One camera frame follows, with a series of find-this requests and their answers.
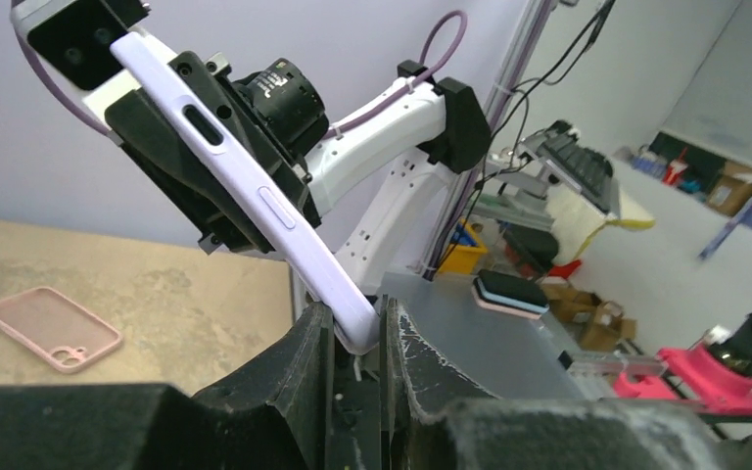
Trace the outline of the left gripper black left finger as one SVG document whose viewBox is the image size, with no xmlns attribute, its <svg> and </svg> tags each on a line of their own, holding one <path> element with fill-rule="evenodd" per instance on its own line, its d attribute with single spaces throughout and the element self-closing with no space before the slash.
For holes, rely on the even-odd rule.
<svg viewBox="0 0 752 470">
<path fill-rule="evenodd" d="M 164 383 L 0 386 L 0 469 L 319 469 L 333 347 L 331 312 L 314 304 L 193 396 Z"/>
</svg>

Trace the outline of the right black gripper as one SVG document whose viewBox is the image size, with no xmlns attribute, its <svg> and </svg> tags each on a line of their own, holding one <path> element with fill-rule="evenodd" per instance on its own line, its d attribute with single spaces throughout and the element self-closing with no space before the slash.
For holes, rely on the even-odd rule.
<svg viewBox="0 0 752 470">
<path fill-rule="evenodd" d="M 322 137 L 322 100 L 306 76 L 280 58 L 232 79 L 224 62 L 185 51 L 170 67 L 266 171 L 311 227 L 321 216 L 310 194 L 306 154 Z M 105 110 L 121 148 L 200 232 L 200 247 L 233 253 L 273 247 L 143 91 Z"/>
</svg>

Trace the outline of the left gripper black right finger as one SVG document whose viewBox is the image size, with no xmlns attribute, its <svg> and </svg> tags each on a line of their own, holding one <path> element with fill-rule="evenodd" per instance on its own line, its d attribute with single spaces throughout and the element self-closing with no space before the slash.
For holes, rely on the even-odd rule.
<svg viewBox="0 0 752 470">
<path fill-rule="evenodd" d="M 381 306 L 386 469 L 752 469 L 752 437 L 718 441 L 687 409 L 617 399 L 502 399 Z"/>
</svg>

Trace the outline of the phone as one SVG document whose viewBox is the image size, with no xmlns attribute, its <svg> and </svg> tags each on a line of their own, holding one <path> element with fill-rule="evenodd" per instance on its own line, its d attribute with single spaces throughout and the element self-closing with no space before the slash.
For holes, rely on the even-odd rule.
<svg viewBox="0 0 752 470">
<path fill-rule="evenodd" d="M 357 355 L 370 352 L 379 340 L 374 306 L 273 179 L 180 76 L 149 50 L 142 35 L 129 32 L 110 50 L 313 296 L 332 309 L 345 348 Z"/>
</svg>

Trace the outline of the pink phone case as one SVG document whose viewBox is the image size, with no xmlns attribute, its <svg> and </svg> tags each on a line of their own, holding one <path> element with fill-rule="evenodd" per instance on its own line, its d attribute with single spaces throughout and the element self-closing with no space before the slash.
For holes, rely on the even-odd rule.
<svg viewBox="0 0 752 470">
<path fill-rule="evenodd" d="M 0 300 L 0 330 L 63 374 L 92 366 L 123 343 L 117 328 L 47 286 Z"/>
</svg>

